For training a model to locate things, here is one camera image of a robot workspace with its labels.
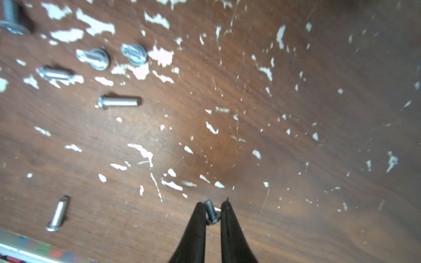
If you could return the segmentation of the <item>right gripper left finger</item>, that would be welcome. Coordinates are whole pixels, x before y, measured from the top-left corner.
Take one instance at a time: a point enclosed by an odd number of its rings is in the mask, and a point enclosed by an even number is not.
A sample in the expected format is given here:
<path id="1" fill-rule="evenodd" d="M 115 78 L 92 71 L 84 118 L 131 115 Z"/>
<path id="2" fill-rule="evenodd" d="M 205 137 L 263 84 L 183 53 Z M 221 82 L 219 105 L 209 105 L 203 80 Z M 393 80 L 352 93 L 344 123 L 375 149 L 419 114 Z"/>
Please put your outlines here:
<path id="1" fill-rule="evenodd" d="M 206 227 L 206 208 L 198 202 L 169 263 L 204 263 Z"/>

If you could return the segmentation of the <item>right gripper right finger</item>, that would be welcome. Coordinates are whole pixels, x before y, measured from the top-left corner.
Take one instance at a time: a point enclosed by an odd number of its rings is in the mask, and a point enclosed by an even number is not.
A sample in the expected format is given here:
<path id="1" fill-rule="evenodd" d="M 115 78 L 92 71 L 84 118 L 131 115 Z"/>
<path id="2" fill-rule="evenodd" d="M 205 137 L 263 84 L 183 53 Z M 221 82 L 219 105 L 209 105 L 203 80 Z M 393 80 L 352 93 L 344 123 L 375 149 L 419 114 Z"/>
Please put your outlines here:
<path id="1" fill-rule="evenodd" d="M 221 261 L 223 263 L 258 262 L 245 239 L 228 198 L 221 205 L 220 226 Z"/>

